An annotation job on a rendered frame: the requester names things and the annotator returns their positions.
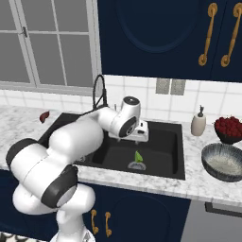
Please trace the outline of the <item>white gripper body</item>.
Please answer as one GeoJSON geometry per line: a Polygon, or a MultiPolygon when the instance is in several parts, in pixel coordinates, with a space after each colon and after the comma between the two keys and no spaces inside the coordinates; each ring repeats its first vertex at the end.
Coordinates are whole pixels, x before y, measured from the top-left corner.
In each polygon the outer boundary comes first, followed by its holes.
{"type": "Polygon", "coordinates": [[[127,140],[137,142],[147,142],[148,132],[146,130],[134,130],[132,134],[127,137],[127,140]]]}

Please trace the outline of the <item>black kitchen sink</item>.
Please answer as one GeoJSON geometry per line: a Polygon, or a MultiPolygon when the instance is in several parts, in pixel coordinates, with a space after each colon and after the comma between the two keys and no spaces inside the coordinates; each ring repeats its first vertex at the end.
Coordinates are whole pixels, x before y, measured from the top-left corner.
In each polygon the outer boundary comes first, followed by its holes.
{"type": "Polygon", "coordinates": [[[185,180],[182,125],[148,121],[147,126],[148,141],[138,144],[118,142],[105,131],[101,147],[75,164],[185,180]],[[141,163],[135,162],[135,151],[143,157],[141,163]]]}

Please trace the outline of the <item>dark bowl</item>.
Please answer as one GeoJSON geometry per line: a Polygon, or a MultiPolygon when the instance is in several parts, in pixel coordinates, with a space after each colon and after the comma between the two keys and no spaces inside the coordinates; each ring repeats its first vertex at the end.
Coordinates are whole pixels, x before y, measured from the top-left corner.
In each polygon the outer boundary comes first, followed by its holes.
{"type": "Polygon", "coordinates": [[[215,127],[216,135],[218,136],[218,138],[222,143],[233,145],[235,143],[242,141],[242,136],[228,135],[225,127],[220,127],[218,125],[214,125],[214,127],[215,127]]]}

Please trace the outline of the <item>grey patterned bowl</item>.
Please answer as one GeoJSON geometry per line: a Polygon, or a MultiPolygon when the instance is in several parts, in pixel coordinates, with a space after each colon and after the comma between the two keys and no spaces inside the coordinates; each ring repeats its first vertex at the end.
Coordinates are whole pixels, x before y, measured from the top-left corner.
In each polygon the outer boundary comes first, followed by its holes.
{"type": "Polygon", "coordinates": [[[213,143],[201,151],[205,170],[223,182],[242,181],[242,150],[232,145],[213,143]]]}

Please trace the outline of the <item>black spring tap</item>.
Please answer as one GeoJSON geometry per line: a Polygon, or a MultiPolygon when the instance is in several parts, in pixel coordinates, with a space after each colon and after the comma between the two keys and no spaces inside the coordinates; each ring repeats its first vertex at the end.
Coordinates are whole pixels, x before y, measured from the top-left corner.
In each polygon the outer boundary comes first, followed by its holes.
{"type": "Polygon", "coordinates": [[[94,81],[94,86],[93,86],[93,111],[96,111],[99,108],[104,108],[104,107],[108,107],[108,98],[107,98],[107,90],[106,90],[106,85],[105,85],[105,78],[103,75],[98,74],[95,78],[94,81]],[[101,94],[99,99],[96,101],[96,86],[98,83],[98,80],[101,79],[101,83],[102,83],[102,90],[101,90],[101,94]]]}

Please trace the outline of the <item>beige soap dispenser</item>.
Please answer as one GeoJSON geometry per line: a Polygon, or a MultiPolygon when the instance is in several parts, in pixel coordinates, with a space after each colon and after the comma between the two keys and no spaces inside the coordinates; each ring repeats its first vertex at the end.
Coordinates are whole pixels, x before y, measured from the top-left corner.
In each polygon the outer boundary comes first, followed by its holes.
{"type": "Polygon", "coordinates": [[[191,123],[191,133],[194,136],[201,136],[206,126],[206,116],[203,113],[204,108],[199,106],[199,112],[193,116],[191,123]]]}

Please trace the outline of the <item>heap of red berries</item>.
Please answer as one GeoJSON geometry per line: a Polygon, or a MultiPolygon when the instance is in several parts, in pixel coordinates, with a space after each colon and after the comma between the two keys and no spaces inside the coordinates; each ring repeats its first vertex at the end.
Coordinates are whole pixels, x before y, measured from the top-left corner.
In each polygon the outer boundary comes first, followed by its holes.
{"type": "Polygon", "coordinates": [[[215,128],[224,135],[242,137],[242,123],[234,116],[219,117],[215,122],[215,128]]]}

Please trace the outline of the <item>dark red vegetable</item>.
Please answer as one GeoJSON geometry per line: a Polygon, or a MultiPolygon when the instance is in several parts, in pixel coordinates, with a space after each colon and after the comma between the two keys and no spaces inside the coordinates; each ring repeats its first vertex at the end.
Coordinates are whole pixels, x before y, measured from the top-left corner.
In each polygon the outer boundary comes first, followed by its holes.
{"type": "Polygon", "coordinates": [[[41,121],[42,124],[43,124],[43,123],[45,122],[45,120],[49,117],[49,114],[50,114],[50,112],[43,112],[43,113],[40,115],[39,119],[40,119],[40,121],[41,121]]]}

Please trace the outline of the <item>grey dishwasher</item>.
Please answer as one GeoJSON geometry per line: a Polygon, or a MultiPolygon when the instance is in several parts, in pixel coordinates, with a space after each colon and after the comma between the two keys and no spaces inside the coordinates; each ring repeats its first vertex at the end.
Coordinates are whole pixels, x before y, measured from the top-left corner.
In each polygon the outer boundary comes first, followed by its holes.
{"type": "Polygon", "coordinates": [[[192,200],[181,242],[242,242],[242,207],[192,200]]]}

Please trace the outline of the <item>white framed window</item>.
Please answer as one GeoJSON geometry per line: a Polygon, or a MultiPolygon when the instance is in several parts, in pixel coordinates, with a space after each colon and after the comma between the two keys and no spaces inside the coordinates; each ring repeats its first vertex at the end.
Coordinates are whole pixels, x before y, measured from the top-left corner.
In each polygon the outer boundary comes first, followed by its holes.
{"type": "Polygon", "coordinates": [[[90,96],[100,73],[97,0],[0,0],[0,89],[90,96]]]}

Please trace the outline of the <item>grey wall socket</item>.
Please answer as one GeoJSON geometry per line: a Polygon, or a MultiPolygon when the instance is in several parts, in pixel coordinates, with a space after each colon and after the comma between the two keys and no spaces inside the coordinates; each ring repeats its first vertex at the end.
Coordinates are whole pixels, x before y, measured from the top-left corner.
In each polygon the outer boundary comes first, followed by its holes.
{"type": "Polygon", "coordinates": [[[185,80],[184,79],[172,79],[171,91],[172,95],[184,95],[185,80]]]}
{"type": "Polygon", "coordinates": [[[162,95],[169,94],[170,79],[169,78],[157,78],[156,80],[156,93],[162,95]]]}

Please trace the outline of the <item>navy wall cupboard door, oval panel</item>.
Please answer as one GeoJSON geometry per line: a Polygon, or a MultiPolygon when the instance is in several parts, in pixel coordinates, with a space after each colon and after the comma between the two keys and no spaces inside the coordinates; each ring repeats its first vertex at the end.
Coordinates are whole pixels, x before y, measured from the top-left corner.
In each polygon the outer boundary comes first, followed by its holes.
{"type": "Polygon", "coordinates": [[[227,0],[97,0],[102,73],[208,79],[226,4],[227,0]],[[217,3],[217,13],[207,62],[200,66],[211,3],[217,3]]]}

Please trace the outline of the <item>navy wall cupboard door, plain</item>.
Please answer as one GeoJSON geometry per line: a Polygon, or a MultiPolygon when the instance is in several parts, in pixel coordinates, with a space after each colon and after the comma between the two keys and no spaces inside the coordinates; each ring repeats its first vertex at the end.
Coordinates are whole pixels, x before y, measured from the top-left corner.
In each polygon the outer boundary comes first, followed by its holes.
{"type": "Polygon", "coordinates": [[[233,7],[238,2],[242,3],[242,0],[227,1],[216,47],[211,80],[242,83],[242,16],[230,64],[227,67],[221,66],[222,57],[229,51],[233,28],[236,22],[236,18],[233,16],[233,7]]]}

